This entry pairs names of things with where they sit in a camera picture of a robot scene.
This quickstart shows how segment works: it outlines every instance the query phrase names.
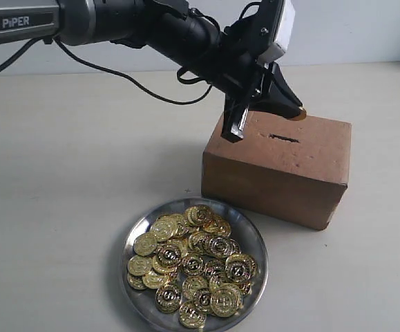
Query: robotic arm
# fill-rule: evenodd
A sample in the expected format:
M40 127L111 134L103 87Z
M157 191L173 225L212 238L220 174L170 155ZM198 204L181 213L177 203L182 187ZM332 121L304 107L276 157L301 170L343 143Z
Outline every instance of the robotic arm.
M221 31L186 0L0 0L0 44L44 38L71 46L150 46L181 65L181 83L206 81L225 93L222 137L238 142L249 109L290 120L306 115L275 62L292 33L291 1L262 0L244 12L249 6L258 12ZM187 72L198 77L182 78Z

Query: white table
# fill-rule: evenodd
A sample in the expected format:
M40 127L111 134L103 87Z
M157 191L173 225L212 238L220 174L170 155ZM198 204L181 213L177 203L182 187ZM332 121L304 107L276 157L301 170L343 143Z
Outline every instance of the white table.
M232 331L400 332L400 63L284 74L310 114L353 123L350 188L324 232L249 213L270 276ZM154 205L199 195L222 99L172 107L109 75L0 77L0 332L146 331L117 285L122 239Z

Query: cardboard box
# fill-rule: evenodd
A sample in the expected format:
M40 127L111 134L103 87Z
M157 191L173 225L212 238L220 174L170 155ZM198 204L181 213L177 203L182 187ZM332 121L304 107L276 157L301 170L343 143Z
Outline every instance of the cardboard box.
M239 208L324 230L347 189L352 126L250 112L245 139L220 137L203 154L202 195Z

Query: screw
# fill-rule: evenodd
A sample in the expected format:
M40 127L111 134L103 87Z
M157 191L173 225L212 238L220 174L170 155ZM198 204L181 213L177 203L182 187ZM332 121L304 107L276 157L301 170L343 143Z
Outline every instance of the screw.
M267 28L261 28L261 31L260 31L260 35L261 36L265 36L265 35L267 35L269 33L269 29L267 29Z

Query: stainless steel plate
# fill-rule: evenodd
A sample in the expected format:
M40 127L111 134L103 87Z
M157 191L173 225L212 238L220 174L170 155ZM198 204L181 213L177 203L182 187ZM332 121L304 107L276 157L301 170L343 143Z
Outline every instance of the stainless steel plate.
M178 312L173 314L159 312L155 307L154 290L138 291L129 286L125 276L127 275L127 262L135 254L133 252L133 242L138 236L147 232L150 225L152 225L161 214L183 213L187 208L199 204L208 205L215 213L220 214L230 223L232 227L231 238L235 239L240 244L243 253L251 255L257 261L259 267L258 275L252 280L254 282L252 292L244 297L243 308L229 318L219 318L208 315L206 326L202 331L226 331L237 325L254 309L267 283L268 259L266 247L259 231L246 216L224 203L212 201L210 199L180 199L161 205L141 218L129 232L124 242L120 266L120 281L125 296L130 299L137 312L157 331L186 332L192 331L193 329L187 329L178 322Z

